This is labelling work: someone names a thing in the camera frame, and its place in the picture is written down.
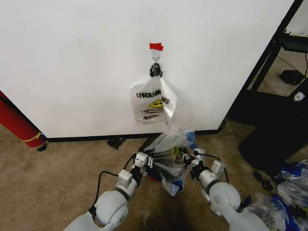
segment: black hook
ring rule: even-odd
[[[163,76],[163,72],[161,71],[158,63],[152,64],[151,69],[150,69],[150,76],[151,77],[154,77],[154,76],[160,76],[161,77],[161,76]]]

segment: yellow smiley face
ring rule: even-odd
[[[162,108],[163,107],[163,100],[156,100],[149,105],[151,108]]]

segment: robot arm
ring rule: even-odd
[[[229,183],[220,182],[225,164],[215,160],[211,169],[204,166],[204,150],[195,151],[196,159],[191,161],[193,178],[200,181],[202,195],[210,203],[214,213],[224,216],[231,231],[270,231],[263,221],[247,209],[238,211],[241,198],[238,191]]]
[[[138,153],[131,172],[123,169],[118,174],[115,189],[104,192],[86,214],[76,218],[64,231],[111,231],[121,224],[128,215],[128,201],[134,196],[142,176],[146,175],[147,162],[148,155]]]

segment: red tape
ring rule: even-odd
[[[162,43],[150,43],[150,49],[162,51],[163,48]]]

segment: red object under bag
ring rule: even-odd
[[[0,123],[30,147],[42,145],[46,138],[0,91]]]

